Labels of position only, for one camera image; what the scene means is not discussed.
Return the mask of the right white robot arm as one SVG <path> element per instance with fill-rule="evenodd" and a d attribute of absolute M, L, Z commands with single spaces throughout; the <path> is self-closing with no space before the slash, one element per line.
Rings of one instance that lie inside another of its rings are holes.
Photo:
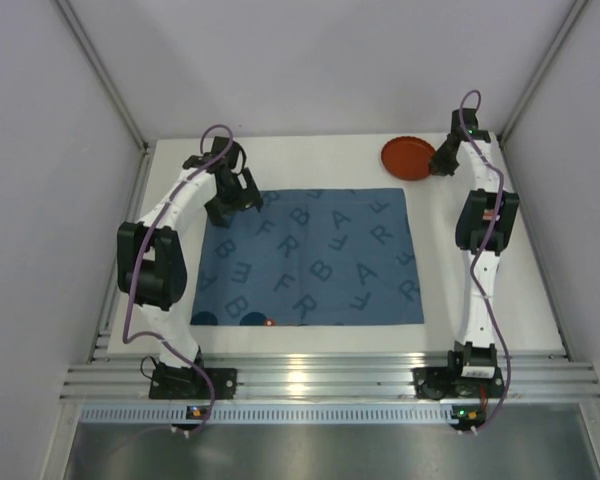
<path fill-rule="evenodd" d="M 493 298 L 501 256 L 510 243 L 519 196 L 505 189 L 505 176 L 492 160 L 490 134 L 479 127 L 477 110 L 452 112 L 451 129 L 429 161 L 435 176 L 463 172 L 469 184 L 454 234 L 469 268 L 467 316 L 451 351 L 452 368 L 462 379 L 492 380 L 498 371 Z"/>

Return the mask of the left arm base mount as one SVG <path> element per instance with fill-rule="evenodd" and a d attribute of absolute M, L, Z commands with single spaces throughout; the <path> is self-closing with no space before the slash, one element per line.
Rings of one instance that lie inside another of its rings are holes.
<path fill-rule="evenodd" d="M 211 381 L 216 400 L 231 400 L 237 388 L 234 368 L 204 368 Z M 211 390 L 203 376 L 192 368 L 158 364 L 151 377 L 149 398 L 152 400 L 210 400 Z"/>

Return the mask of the blue letter-print placemat cloth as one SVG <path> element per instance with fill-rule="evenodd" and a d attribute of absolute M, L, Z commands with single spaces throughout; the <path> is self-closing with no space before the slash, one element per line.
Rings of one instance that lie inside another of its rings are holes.
<path fill-rule="evenodd" d="M 420 325 L 399 188 L 269 190 L 261 210 L 207 225 L 193 326 Z"/>

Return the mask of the red round plate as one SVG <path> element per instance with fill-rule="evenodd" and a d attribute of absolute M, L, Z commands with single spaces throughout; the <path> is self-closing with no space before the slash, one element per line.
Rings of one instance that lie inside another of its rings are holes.
<path fill-rule="evenodd" d="M 430 175 L 429 161 L 435 149 L 425 140 L 400 136 L 388 141 L 381 149 L 381 162 L 386 171 L 400 180 L 419 181 Z"/>

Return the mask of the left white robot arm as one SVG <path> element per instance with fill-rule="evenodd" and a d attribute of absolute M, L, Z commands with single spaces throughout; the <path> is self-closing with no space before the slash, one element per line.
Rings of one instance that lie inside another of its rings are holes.
<path fill-rule="evenodd" d="M 180 305 L 188 283 L 181 238 L 200 212 L 213 226 L 227 228 L 236 213 L 263 205 L 244 148 L 232 138 L 216 136 L 208 151 L 185 160 L 162 199 L 118 228 L 117 284 L 128 296 L 122 342 L 154 339 L 161 363 L 198 368 L 200 346 Z"/>

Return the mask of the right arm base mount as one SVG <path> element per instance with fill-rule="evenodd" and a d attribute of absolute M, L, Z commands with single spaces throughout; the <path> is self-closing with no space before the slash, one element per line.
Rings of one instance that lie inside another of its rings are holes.
<path fill-rule="evenodd" d="M 412 375 L 415 395 L 423 400 L 480 399 L 483 394 L 488 398 L 499 398 L 505 387 L 499 369 L 494 379 L 459 377 L 446 367 L 415 368 Z"/>

